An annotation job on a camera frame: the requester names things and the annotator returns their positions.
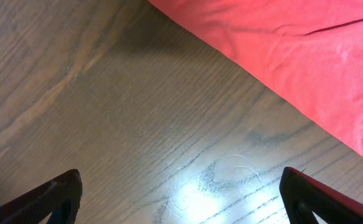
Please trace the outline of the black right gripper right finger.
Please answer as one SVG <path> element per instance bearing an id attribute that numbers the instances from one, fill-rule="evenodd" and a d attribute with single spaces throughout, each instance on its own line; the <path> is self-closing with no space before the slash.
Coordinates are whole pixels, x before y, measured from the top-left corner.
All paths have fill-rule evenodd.
<path id="1" fill-rule="evenodd" d="M 283 169 L 280 194 L 292 224 L 317 224 L 316 217 L 326 223 L 363 223 L 363 204 L 292 167 Z"/>

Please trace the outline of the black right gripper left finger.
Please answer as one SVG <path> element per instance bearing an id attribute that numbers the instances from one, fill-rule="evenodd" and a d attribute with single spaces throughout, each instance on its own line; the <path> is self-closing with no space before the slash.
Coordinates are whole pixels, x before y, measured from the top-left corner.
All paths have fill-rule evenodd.
<path id="1" fill-rule="evenodd" d="M 0 223 L 75 223 L 83 194 L 78 170 L 70 169 L 0 206 Z"/>

